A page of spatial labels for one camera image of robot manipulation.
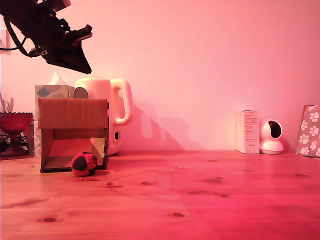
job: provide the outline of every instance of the paw print gift bag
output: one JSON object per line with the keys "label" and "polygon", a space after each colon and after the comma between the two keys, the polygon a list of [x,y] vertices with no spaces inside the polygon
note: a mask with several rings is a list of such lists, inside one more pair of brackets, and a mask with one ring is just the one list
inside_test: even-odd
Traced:
{"label": "paw print gift bag", "polygon": [[320,105],[305,105],[296,153],[320,158]]}

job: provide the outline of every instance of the white security camera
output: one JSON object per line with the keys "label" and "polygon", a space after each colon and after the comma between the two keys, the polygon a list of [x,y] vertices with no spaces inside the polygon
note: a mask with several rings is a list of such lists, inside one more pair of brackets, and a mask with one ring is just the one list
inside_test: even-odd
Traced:
{"label": "white security camera", "polygon": [[284,150],[284,146],[279,141],[282,136],[283,129],[279,122],[267,120],[261,125],[260,136],[260,152],[263,154],[280,154]]}

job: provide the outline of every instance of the black robotic arm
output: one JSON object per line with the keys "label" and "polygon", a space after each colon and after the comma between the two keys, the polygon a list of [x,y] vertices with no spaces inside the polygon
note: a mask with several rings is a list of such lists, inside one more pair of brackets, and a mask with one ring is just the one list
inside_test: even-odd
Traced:
{"label": "black robotic arm", "polygon": [[[82,49],[82,40],[92,36],[92,27],[71,30],[64,19],[58,19],[56,12],[67,7],[68,0],[0,0],[0,14],[16,48],[27,57],[42,56],[48,64],[72,69],[85,74],[91,68]],[[25,36],[19,41],[11,24]],[[35,45],[30,52],[23,47],[26,39]]]}

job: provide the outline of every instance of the red ball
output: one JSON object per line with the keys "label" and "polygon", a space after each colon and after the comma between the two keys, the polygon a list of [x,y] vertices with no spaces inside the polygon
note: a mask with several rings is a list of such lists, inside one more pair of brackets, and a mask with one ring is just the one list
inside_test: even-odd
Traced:
{"label": "red ball", "polygon": [[71,162],[71,168],[77,177],[86,177],[95,174],[98,158],[90,152],[78,153]]}

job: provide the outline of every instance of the white kettle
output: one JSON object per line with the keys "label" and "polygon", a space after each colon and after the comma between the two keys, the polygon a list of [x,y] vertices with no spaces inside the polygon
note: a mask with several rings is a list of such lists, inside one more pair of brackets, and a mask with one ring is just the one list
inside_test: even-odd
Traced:
{"label": "white kettle", "polygon": [[[125,115],[121,118],[122,90]],[[107,99],[109,102],[109,144],[107,155],[114,155],[121,149],[120,126],[127,125],[132,120],[133,99],[130,84],[124,79],[106,79],[102,77],[88,77],[75,82],[74,99]]]}

